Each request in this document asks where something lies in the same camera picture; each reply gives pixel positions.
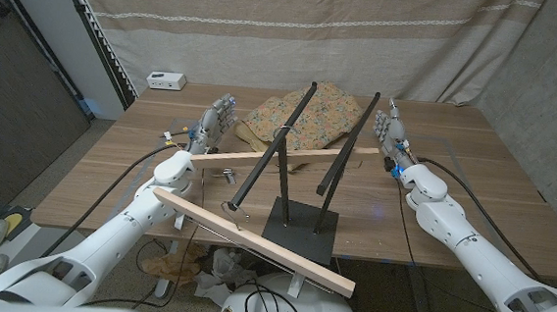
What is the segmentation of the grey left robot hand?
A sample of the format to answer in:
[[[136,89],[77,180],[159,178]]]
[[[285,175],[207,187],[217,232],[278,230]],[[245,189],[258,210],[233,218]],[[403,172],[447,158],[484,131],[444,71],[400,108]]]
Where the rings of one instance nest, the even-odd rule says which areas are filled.
[[[220,143],[222,136],[234,125],[235,99],[226,93],[205,110],[202,117],[188,132],[189,142],[185,149],[191,154],[207,154]]]

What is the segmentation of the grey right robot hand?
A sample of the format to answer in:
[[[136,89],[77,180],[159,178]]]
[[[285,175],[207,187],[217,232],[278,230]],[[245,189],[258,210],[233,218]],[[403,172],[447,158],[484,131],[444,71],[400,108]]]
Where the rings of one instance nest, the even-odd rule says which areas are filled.
[[[373,131],[384,155],[385,170],[399,177],[405,169],[416,165],[418,161],[410,151],[404,124],[393,98],[389,99],[389,107],[387,113],[377,110]]]

